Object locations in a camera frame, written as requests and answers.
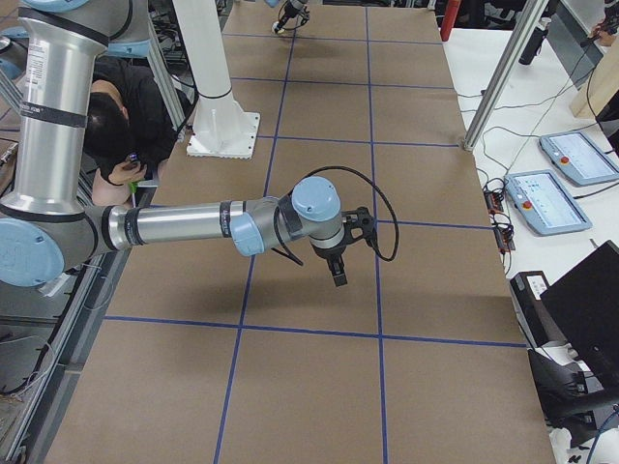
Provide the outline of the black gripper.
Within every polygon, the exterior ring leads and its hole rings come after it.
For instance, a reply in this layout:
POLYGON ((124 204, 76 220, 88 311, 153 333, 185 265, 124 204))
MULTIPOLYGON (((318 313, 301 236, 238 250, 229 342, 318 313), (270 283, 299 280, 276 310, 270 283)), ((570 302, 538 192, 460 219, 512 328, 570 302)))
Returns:
POLYGON ((346 285, 347 277, 342 258, 346 250, 346 245, 338 244, 327 248, 319 247, 315 244, 311 244, 311 246, 318 257, 327 260, 334 284, 337 287, 346 285))

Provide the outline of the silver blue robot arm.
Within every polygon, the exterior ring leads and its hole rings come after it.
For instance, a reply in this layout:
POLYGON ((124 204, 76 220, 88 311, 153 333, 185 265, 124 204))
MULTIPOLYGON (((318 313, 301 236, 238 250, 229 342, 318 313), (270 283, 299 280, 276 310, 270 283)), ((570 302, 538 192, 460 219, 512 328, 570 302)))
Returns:
POLYGON ((229 238, 252 256, 309 238, 336 284, 349 228, 334 186, 311 176, 283 198, 138 208, 177 130, 152 71, 111 56, 149 44, 143 1, 24 1, 25 89, 13 189, 1 200, 1 278, 37 286, 92 256, 229 238))
POLYGON ((278 22, 287 22, 297 16, 303 19, 310 17, 310 12, 307 7, 307 0, 285 0, 280 6, 280 12, 278 13, 278 22))

